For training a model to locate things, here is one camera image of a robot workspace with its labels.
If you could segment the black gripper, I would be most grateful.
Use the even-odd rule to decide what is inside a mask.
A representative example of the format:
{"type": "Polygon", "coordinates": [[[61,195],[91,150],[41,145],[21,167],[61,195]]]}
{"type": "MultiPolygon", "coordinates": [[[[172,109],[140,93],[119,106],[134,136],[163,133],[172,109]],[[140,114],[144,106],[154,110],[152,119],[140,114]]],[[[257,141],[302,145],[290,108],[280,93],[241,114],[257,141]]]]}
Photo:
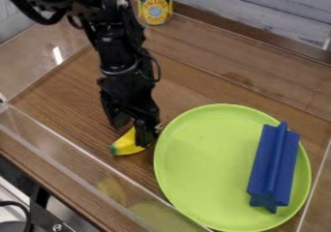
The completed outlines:
{"type": "Polygon", "coordinates": [[[96,84],[108,123],[119,130],[132,118],[135,145],[146,148],[158,139],[163,127],[159,108],[151,96],[156,82],[154,73],[138,70],[103,74],[96,84]]]}

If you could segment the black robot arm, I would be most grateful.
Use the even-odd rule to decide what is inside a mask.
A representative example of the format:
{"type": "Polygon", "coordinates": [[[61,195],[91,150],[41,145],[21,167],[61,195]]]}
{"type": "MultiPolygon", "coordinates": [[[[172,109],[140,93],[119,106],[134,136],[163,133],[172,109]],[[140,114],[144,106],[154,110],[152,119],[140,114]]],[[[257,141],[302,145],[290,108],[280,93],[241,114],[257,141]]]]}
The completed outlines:
{"type": "Polygon", "coordinates": [[[113,128],[132,124],[132,144],[148,146],[158,138],[160,112],[152,89],[160,65],[143,47],[144,28],[130,0],[9,0],[41,25],[62,19],[85,33],[99,57],[100,104],[113,128]]]}

